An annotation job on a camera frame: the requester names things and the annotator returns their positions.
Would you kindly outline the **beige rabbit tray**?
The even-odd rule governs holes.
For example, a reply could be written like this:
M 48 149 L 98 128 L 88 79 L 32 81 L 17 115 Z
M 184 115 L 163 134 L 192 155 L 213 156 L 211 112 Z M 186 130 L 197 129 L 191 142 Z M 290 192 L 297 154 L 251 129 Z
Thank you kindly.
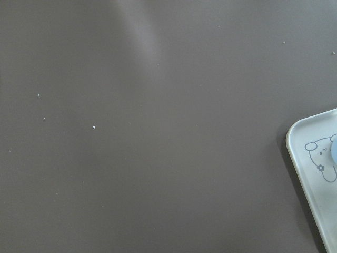
M 294 123 L 286 147 L 327 252 L 336 252 L 336 110 Z

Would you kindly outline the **blue cup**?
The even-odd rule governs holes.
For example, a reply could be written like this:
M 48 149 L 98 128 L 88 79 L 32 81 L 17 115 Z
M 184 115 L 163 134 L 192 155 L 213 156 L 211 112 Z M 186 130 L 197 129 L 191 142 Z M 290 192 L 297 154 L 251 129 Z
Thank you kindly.
M 337 164 L 337 139 L 333 140 L 331 144 L 331 158 Z

